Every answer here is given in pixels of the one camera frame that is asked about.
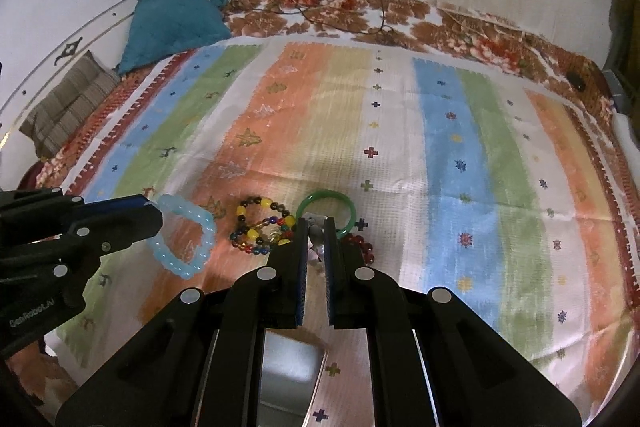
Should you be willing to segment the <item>green jade bangle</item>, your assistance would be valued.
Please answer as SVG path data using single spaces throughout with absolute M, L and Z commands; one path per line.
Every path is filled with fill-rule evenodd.
M 295 217 L 314 218 L 316 220 L 326 220 L 328 218 L 345 218 L 346 221 L 336 228 L 336 235 L 339 239 L 352 231 L 357 220 L 357 209 L 355 203 L 346 194 L 320 188 L 305 196 L 295 210 Z

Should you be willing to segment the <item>silver metal tin box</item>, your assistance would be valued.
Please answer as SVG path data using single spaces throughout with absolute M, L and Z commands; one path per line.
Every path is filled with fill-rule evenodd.
M 258 426 L 305 426 L 326 359 L 321 345 L 268 331 L 262 357 Z

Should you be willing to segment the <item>striped colourful cloth mat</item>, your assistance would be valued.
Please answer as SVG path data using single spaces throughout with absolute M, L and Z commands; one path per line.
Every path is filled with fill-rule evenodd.
M 126 78 L 66 148 L 89 202 L 165 194 L 169 260 L 144 244 L 104 259 L 55 351 L 85 377 L 178 291 L 228 287 L 262 263 L 250 223 L 331 216 L 375 268 L 449 287 L 540 369 L 584 421 L 638 352 L 639 203 L 611 124 L 553 72 L 311 38 L 237 38 Z M 172 265 L 181 261 L 186 272 Z

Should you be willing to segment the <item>grey striped folded cloth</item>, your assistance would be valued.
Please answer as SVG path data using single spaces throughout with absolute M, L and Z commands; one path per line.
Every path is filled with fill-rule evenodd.
M 90 51 L 85 53 L 21 125 L 36 156 L 54 157 L 119 83 L 113 69 L 103 68 Z

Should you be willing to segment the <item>white bolster object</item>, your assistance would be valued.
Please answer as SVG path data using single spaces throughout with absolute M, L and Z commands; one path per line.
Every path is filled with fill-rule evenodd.
M 615 113 L 612 117 L 615 138 L 620 143 L 627 164 L 630 168 L 639 169 L 639 142 L 631 127 L 631 120 L 624 114 Z

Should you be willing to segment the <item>teal blue pillow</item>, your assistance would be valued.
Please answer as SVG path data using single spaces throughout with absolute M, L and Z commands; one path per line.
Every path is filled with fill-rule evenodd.
M 118 64 L 119 75 L 168 56 L 231 37 L 222 9 L 228 0 L 139 0 Z

